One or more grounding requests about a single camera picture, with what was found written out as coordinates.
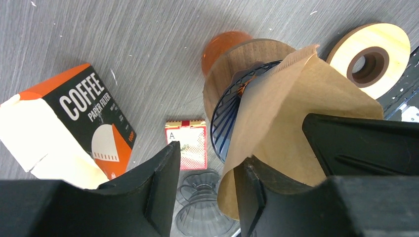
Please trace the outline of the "coffee paper filter box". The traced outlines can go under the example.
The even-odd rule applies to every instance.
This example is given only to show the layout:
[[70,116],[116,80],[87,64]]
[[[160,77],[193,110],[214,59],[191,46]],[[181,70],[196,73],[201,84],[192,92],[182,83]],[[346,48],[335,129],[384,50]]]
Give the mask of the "coffee paper filter box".
[[0,139],[36,178],[96,189],[126,172],[136,132],[86,63],[3,102]]

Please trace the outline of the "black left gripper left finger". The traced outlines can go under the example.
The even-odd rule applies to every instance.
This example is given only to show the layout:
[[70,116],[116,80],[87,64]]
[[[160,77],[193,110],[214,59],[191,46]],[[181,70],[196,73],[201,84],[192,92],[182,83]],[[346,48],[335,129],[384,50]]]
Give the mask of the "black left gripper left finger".
[[97,189],[61,180],[2,180],[3,237],[168,237],[180,143]]

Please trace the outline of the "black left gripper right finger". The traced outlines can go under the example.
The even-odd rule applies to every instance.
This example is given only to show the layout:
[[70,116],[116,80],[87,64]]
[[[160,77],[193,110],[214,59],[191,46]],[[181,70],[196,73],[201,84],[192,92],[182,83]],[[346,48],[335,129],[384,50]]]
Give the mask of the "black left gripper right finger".
[[416,176],[333,176],[299,183],[257,158],[234,169],[244,237],[416,237]]

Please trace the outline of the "dark smoky glass dripper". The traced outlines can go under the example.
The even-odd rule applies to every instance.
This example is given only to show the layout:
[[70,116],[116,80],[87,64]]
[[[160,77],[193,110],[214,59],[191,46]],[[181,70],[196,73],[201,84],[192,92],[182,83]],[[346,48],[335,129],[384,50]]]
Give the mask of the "dark smoky glass dripper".
[[176,200],[182,206],[175,226],[186,237],[235,237],[239,222],[221,212],[217,202],[220,176],[214,170],[187,174],[177,189]]

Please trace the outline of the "blue ribbed dripper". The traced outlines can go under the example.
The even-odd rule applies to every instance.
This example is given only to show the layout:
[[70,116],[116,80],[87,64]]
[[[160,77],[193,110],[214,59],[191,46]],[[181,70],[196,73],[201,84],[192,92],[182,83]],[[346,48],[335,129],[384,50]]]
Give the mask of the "blue ribbed dripper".
[[237,118],[242,93],[247,82],[279,65],[282,61],[257,62],[250,69],[237,72],[216,104],[210,120],[210,140],[215,154],[225,163]]

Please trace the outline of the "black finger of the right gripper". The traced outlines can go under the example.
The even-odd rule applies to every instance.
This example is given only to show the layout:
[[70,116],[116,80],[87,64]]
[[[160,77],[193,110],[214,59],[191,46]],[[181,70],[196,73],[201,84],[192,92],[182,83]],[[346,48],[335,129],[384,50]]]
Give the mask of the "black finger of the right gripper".
[[326,176],[419,174],[418,123],[310,113],[302,131]]

